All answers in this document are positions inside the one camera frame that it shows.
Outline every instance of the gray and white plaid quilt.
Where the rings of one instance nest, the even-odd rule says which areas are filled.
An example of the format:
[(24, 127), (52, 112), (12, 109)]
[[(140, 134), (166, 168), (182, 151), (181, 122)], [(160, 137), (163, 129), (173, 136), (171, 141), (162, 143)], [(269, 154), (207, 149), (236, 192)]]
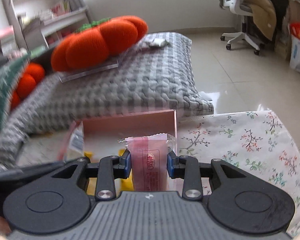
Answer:
[[(163, 38), (164, 48), (145, 41)], [(68, 129), (73, 120), (110, 114), (176, 109), (178, 116), (213, 114), (194, 85), (191, 40), (179, 33), (149, 34), (119, 58), (119, 67), (61, 83), (47, 76), (0, 131), (0, 162), (13, 164), (33, 133)]]

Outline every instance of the green pillow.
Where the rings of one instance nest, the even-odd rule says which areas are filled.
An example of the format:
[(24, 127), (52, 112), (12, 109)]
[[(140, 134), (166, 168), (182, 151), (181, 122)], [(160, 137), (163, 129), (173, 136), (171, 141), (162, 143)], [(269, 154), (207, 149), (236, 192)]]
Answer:
[(28, 62), (28, 55), (7, 63), (0, 69), (0, 130), (4, 126), (11, 106), (11, 96)]

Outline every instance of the white tablecloth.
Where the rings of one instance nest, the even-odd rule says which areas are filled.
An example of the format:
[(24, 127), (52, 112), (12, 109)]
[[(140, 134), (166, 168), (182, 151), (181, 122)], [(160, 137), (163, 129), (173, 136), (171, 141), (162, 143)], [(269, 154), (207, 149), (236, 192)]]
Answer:
[[(178, 155), (199, 162), (221, 158), (285, 190), (296, 205), (288, 233), (300, 233), (300, 153), (272, 111), (205, 115), (178, 124)], [(210, 194), (202, 179), (204, 194)]]

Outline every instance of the pink box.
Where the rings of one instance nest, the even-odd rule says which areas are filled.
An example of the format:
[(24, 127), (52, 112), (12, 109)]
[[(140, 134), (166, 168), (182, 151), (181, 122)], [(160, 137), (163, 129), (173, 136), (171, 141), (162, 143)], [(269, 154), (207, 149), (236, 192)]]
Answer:
[(83, 119), (71, 124), (62, 143), (59, 160), (63, 159), (71, 134), (81, 122), (83, 122), (84, 151), (93, 152), (94, 161), (98, 161), (106, 156), (117, 155), (119, 149), (125, 148), (123, 144), (118, 143), (118, 140), (127, 137), (168, 133), (177, 138), (175, 110)]

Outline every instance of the white logo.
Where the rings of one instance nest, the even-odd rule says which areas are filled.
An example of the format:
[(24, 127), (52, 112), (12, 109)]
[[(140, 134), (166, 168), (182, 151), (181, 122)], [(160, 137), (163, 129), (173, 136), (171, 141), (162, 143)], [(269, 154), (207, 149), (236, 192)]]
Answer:
[(146, 199), (152, 199), (154, 197), (154, 195), (152, 195), (151, 193), (149, 193), (148, 195), (146, 195)]

